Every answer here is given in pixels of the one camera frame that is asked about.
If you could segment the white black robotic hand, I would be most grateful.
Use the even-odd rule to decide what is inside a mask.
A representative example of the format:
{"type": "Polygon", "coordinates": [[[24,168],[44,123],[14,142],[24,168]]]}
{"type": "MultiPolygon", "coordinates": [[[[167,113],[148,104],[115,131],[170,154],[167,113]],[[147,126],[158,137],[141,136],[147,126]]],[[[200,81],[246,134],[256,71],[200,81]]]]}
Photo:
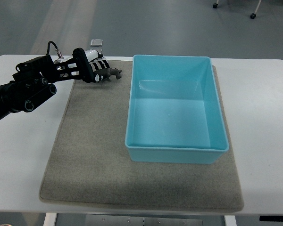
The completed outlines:
{"type": "Polygon", "coordinates": [[[96,50],[87,50],[85,54],[93,71],[92,82],[96,83],[106,79],[110,66],[104,55],[96,50]]]}

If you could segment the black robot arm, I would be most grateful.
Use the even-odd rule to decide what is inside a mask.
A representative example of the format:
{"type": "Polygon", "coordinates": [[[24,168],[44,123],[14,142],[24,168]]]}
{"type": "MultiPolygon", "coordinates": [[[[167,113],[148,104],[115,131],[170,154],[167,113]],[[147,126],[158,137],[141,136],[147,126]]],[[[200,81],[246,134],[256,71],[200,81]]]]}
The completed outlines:
{"type": "Polygon", "coordinates": [[[0,120],[10,113],[35,110],[56,94],[55,82],[95,82],[96,74],[82,48],[74,49],[69,59],[64,59],[58,48],[56,52],[60,61],[55,63],[47,51],[44,56],[19,63],[13,80],[0,85],[0,120]]]}

